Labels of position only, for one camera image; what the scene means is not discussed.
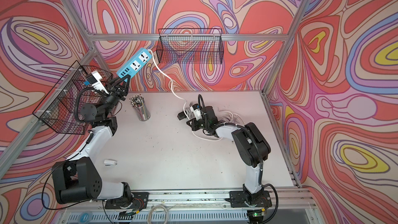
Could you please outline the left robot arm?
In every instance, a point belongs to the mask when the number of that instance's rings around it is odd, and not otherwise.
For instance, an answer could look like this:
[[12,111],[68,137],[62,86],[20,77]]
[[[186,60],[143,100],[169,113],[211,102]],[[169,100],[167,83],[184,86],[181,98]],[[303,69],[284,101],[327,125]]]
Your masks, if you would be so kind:
[[65,161],[55,163],[48,177],[53,180],[56,201],[62,209],[90,200],[108,201],[115,208],[128,209],[133,203],[128,183],[102,180],[94,162],[116,133],[117,118],[111,112],[125,100],[131,76],[114,78],[105,85],[93,75],[86,80],[90,86],[77,93],[74,118],[91,126],[89,136]]

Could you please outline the blue power strip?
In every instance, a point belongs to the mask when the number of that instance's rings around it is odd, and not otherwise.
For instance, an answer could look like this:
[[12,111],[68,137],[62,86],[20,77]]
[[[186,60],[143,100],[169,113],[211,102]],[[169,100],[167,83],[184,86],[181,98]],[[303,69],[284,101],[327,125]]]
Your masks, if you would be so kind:
[[[144,65],[150,60],[154,60],[154,55],[152,50],[147,50],[145,48],[141,48],[132,58],[128,60],[128,62],[117,72],[118,77],[122,78],[124,81],[125,76],[130,76],[131,79],[138,74],[139,70],[141,70]],[[180,100],[184,100],[183,110],[188,111],[190,113],[188,106],[188,101],[185,98],[178,96],[175,92],[172,94]],[[198,95],[198,105],[199,107],[205,107],[203,97]],[[222,138],[233,140],[234,137],[232,135],[235,131],[241,131],[245,134],[248,134],[248,129],[245,126],[238,125],[236,123],[230,122],[222,122],[218,120],[218,124],[215,128],[215,134],[208,134],[205,130],[204,133],[209,136],[216,137],[216,141]]]

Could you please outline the black power strip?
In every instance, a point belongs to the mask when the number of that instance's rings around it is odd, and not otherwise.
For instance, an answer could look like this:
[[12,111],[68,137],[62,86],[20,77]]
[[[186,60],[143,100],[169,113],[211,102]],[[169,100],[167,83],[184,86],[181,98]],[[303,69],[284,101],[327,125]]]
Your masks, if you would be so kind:
[[183,120],[183,119],[191,119],[191,114],[188,111],[182,111],[177,115],[177,118],[179,120]]

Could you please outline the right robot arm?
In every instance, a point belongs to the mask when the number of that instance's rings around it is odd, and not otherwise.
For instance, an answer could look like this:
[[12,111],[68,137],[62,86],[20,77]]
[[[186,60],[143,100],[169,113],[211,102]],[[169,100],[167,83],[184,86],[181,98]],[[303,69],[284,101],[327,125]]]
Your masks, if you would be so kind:
[[202,130],[205,135],[228,139],[235,144],[241,160],[246,165],[246,178],[242,190],[230,191],[229,197],[226,198],[232,208],[259,208],[259,211],[251,213],[253,217],[259,217],[273,206],[266,188],[271,188],[277,196],[276,189],[272,184],[262,184],[264,162],[271,153],[271,147],[254,123],[241,125],[219,120],[213,107],[205,105],[201,95],[198,95],[196,104],[178,114],[178,119],[187,119],[187,125],[192,132]]

